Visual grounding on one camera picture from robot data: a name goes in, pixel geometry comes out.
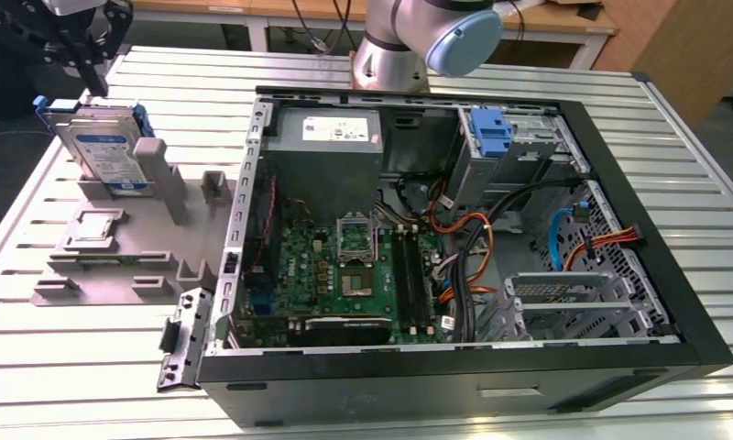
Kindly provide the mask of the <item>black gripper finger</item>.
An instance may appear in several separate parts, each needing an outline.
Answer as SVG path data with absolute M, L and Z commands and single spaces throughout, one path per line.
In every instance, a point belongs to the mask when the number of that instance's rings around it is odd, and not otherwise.
M 93 22 L 103 16 L 107 28 L 100 34 L 92 30 Z M 75 67 L 92 96 L 107 96 L 104 66 L 121 47 L 133 22 L 132 1 L 95 1 L 95 7 L 71 16 L 68 39 L 72 43 Z
M 23 62 L 55 64 L 47 52 L 47 40 L 7 18 L 0 18 L 0 49 Z

